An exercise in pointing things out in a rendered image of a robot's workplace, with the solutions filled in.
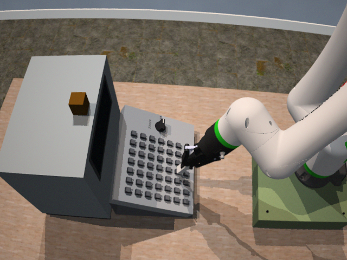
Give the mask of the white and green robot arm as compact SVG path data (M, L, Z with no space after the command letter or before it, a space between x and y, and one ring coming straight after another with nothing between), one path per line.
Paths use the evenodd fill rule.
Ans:
M295 124L281 130L257 99L234 101L204 135L207 147L224 156L243 145L272 179L295 173L307 187L347 177L347 4L325 48L287 97ZM326 182L327 181L327 182Z

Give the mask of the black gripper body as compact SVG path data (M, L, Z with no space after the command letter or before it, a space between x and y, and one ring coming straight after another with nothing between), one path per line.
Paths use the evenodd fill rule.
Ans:
M203 153L203 154L204 154L203 157L207 156L208 158L212 158L212 159L215 159L215 158L218 158L218 157L219 157L218 155L214 154L214 153L207 147L207 145L206 145L206 143L205 143L204 136L201 138L201 140L200 140L198 143L194 144L194 146L196 146L196 145L197 145L197 147L194 148L194 153L195 153L196 156L197 156L198 154L200 154L200 153ZM203 158L203 157L202 157L202 158Z

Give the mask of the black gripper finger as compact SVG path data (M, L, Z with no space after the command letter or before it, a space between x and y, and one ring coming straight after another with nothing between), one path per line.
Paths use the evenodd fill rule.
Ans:
M185 144L185 150L182 155L182 163L177 166L177 174L180 174L185 169L187 169L188 166L190 166L194 161L204 156L203 153L200 153L196 156L194 151L192 152L192 150L194 150L195 147L197 147L197 145L189 146L189 144Z
M201 157L199 160L196 160L195 162L193 162L190 166L188 166L187 169L185 169L183 172L181 172L180 174L184 173L185 171L187 171L188 169L192 170L193 167L195 166L196 168L199 168L201 166L207 165L209 163L215 162L215 161L220 161L221 160L221 156L219 156L216 159L211 159L208 158L207 156L205 157ZM200 163L200 164L199 164Z

